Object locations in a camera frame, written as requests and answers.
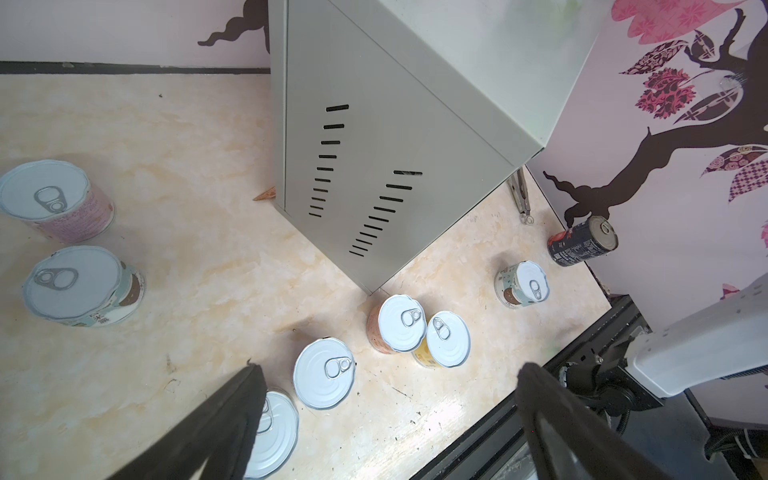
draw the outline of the metal tool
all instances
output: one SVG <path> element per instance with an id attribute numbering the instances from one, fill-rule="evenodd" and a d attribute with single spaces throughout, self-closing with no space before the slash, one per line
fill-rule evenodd
<path id="1" fill-rule="evenodd" d="M 518 212 L 520 212 L 520 222 L 524 225 L 533 225 L 531 203 L 528 202 L 528 187 L 525 185 L 525 175 L 523 175 L 522 167 L 509 176 L 507 185 L 509 185 L 509 191 L 512 193 L 512 198 L 515 200 Z"/>

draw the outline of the pull tab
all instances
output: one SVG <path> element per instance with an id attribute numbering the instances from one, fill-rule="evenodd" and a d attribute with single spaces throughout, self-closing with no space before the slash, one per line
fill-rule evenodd
<path id="1" fill-rule="evenodd" d="M 52 214 L 59 214 L 67 210 L 67 199 L 59 187 L 43 187 L 35 192 L 35 201 Z"/>
<path id="2" fill-rule="evenodd" d="M 448 328 L 448 326 L 440 320 L 439 318 L 435 317 L 435 319 L 432 321 L 432 326 L 435 327 L 435 331 L 437 332 L 437 337 L 440 340 L 447 340 L 448 337 L 451 336 L 451 329 Z"/>
<path id="3" fill-rule="evenodd" d="M 411 308 L 410 310 L 406 310 L 403 313 L 400 313 L 400 320 L 402 321 L 402 324 L 405 326 L 413 326 L 414 323 L 418 322 L 422 319 L 422 311 L 417 308 Z"/>
<path id="4" fill-rule="evenodd" d="M 531 286 L 531 291 L 533 292 L 533 296 L 536 297 L 536 300 L 541 300 L 541 286 L 538 282 L 536 280 L 531 280 L 528 285 Z"/>
<path id="5" fill-rule="evenodd" d="M 65 282 L 67 281 L 67 277 L 71 276 L 71 278 L 69 278 L 69 283 L 66 285 L 57 285 L 56 279 L 64 272 L 69 272 L 70 275 L 65 275 L 62 277 L 61 281 Z M 66 290 L 70 286 L 73 286 L 76 281 L 78 281 L 78 275 L 78 271 L 74 268 L 44 268 L 35 274 L 35 283 L 51 290 Z"/>
<path id="6" fill-rule="evenodd" d="M 259 420 L 259 427 L 256 430 L 256 434 L 264 433 L 272 428 L 272 409 L 270 408 L 270 400 L 264 399 L 264 410 L 261 411 L 261 420 Z"/>
<path id="7" fill-rule="evenodd" d="M 331 379 L 337 379 L 339 376 L 352 368 L 352 359 L 348 356 L 340 356 L 335 359 L 329 359 L 326 362 L 326 376 Z"/>

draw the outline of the beige countertop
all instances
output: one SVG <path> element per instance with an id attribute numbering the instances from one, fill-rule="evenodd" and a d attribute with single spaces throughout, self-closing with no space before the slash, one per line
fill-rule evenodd
<path id="1" fill-rule="evenodd" d="M 530 177 L 533 227 L 502 185 L 367 297 L 269 202 L 251 201 L 272 183 L 269 94 L 256 75 L 0 76 L 0 173 L 42 158 L 82 167 L 117 207 L 86 244 L 147 279 L 139 309 L 115 326 L 38 319 L 21 284 L 61 245 L 0 216 L 3 478 L 104 478 L 248 359 L 300 412 L 275 479 L 408 478 L 506 397 L 524 362 L 546 362 L 608 310 L 584 264 L 549 259 L 561 226 Z M 509 310 L 493 276 L 522 260 L 545 269 L 551 295 Z M 365 321 L 387 293 L 428 316 L 461 315 L 466 364 L 431 370 L 375 351 Z M 290 379 L 322 336 L 344 341 L 357 370 L 349 398 L 321 412 Z"/>

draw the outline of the can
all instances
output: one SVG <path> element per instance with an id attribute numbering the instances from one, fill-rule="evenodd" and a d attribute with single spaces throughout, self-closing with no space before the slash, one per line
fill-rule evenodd
<path id="1" fill-rule="evenodd" d="M 560 266 L 570 266 L 616 250 L 619 238 L 604 217 L 593 215 L 586 222 L 549 237 L 547 250 Z"/>
<path id="2" fill-rule="evenodd" d="M 426 328 L 419 302 L 407 295 L 392 295 L 368 315 L 366 334 L 381 353 L 407 353 L 419 347 Z"/>
<path id="3" fill-rule="evenodd" d="M 509 308 L 522 308 L 549 298 L 547 274 L 530 260 L 499 270 L 494 288 L 499 301 Z"/>
<path id="4" fill-rule="evenodd" d="M 301 403 L 315 410 L 339 405 L 355 382 L 355 357 L 339 339 L 315 340 L 293 367 L 293 388 Z"/>
<path id="5" fill-rule="evenodd" d="M 58 160 L 22 164 L 0 177 L 0 210 L 61 243 L 96 237 L 114 219 L 112 200 L 83 170 Z"/>
<path id="6" fill-rule="evenodd" d="M 37 316 L 66 326 L 114 325 L 144 298 L 144 277 L 101 247 L 68 247 L 41 261 L 23 287 Z"/>
<path id="7" fill-rule="evenodd" d="M 298 440 L 299 411 L 293 400 L 283 390 L 269 389 L 244 478 L 272 475 L 288 461 Z"/>
<path id="8" fill-rule="evenodd" d="M 413 358 L 432 369 L 451 369 L 466 362 L 471 344 L 466 322 L 455 313 L 443 310 L 429 319 L 425 338 L 413 351 Z"/>

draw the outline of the can lid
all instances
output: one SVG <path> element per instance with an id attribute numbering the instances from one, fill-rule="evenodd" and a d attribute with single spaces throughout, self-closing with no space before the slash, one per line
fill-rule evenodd
<path id="1" fill-rule="evenodd" d="M 0 177 L 0 209 L 22 220 L 47 220 L 79 205 L 88 186 L 85 172 L 69 162 L 29 162 Z"/>
<path id="2" fill-rule="evenodd" d="M 331 409 L 344 400 L 355 381 L 355 358 L 332 337 L 310 343 L 296 359 L 293 388 L 311 409 Z"/>
<path id="3" fill-rule="evenodd" d="M 281 392 L 267 392 L 245 478 L 264 478 L 293 453 L 299 439 L 299 412 Z"/>
<path id="4" fill-rule="evenodd" d="M 379 311 L 379 331 L 393 350 L 410 352 L 424 339 L 425 317 L 419 302 L 407 295 L 392 295 Z"/>
<path id="5" fill-rule="evenodd" d="M 101 308 L 118 288 L 120 260 L 101 247 L 68 247 L 41 261 L 24 282 L 24 303 L 35 315 L 74 319 Z"/>
<path id="6" fill-rule="evenodd" d="M 520 262 L 516 271 L 520 290 L 533 303 L 539 303 L 549 298 L 549 283 L 547 274 L 536 262 L 526 260 Z"/>
<path id="7" fill-rule="evenodd" d="M 427 327 L 427 347 L 432 358 L 442 366 L 459 366 L 469 356 L 469 329 L 453 312 L 437 312 Z"/>
<path id="8" fill-rule="evenodd" d="M 589 231 L 592 233 L 594 241 L 598 242 L 604 249 L 613 251 L 619 246 L 619 237 L 608 220 L 605 220 L 605 217 L 600 215 L 589 217 Z"/>

